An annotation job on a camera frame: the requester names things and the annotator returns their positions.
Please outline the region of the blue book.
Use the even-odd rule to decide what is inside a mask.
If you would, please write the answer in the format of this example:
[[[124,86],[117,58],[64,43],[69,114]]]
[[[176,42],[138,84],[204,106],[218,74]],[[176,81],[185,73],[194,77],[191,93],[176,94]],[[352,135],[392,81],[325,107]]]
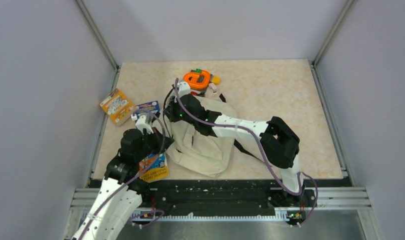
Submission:
[[[141,114],[145,114],[146,112],[151,112],[159,118],[160,117],[159,102],[155,100],[138,104],[135,106],[133,115],[136,115],[136,117],[139,118]]]

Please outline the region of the orange book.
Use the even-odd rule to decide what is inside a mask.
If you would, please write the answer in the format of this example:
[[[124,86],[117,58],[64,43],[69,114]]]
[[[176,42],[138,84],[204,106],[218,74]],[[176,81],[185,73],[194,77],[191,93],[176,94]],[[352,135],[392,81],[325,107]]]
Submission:
[[[115,126],[124,124],[136,110],[136,105],[118,88],[103,98],[99,102],[99,106]]]

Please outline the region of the cream canvas backpack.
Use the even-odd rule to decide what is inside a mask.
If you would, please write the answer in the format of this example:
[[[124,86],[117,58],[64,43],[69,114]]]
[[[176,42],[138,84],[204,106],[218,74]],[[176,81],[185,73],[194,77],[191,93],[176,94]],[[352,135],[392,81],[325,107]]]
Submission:
[[[247,151],[234,138],[204,136],[185,121],[173,122],[166,115],[163,119],[174,140],[166,154],[173,162],[188,170],[216,178],[227,169],[232,150],[253,159],[261,159]]]

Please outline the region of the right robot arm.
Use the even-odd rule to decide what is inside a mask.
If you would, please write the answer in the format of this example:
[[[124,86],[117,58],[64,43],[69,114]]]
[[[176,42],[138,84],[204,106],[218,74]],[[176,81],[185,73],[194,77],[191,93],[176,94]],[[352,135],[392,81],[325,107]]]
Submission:
[[[300,140],[281,118],[239,119],[228,103],[192,94],[168,97],[162,115],[174,140],[166,153],[176,164],[215,178],[227,169],[236,142],[252,142],[260,152],[258,159],[283,187],[284,201],[297,206],[304,200]]]

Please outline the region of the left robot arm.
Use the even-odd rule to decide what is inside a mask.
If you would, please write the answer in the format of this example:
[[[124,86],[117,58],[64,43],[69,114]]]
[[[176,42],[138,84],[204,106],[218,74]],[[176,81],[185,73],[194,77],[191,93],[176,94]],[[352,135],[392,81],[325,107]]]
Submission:
[[[106,167],[97,197],[72,239],[117,239],[132,213],[151,200],[148,183],[140,179],[149,168],[140,169],[140,162],[150,155],[158,157],[172,143],[164,129],[126,130]]]

